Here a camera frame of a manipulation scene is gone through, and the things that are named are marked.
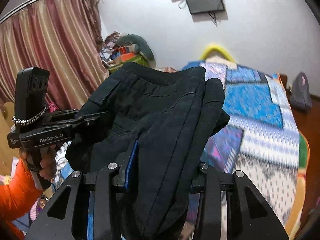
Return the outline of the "orange jacket left forearm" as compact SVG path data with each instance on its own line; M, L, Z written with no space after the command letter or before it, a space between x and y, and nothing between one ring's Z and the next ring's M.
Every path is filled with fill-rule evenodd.
M1 239L6 239L6 234L24 239L23 232L12 222L28 213L41 194L20 159L10 183L1 186Z

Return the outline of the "left hand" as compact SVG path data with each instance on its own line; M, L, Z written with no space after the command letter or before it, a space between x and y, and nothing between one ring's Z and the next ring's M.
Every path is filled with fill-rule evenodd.
M19 149L20 158L22 160L23 166L26 171L29 171L27 164L28 153L23 149ZM46 180L52 180L56 174L56 150L55 145L50 146L44 151L41 157L40 166L42 170L40 171L40 176Z

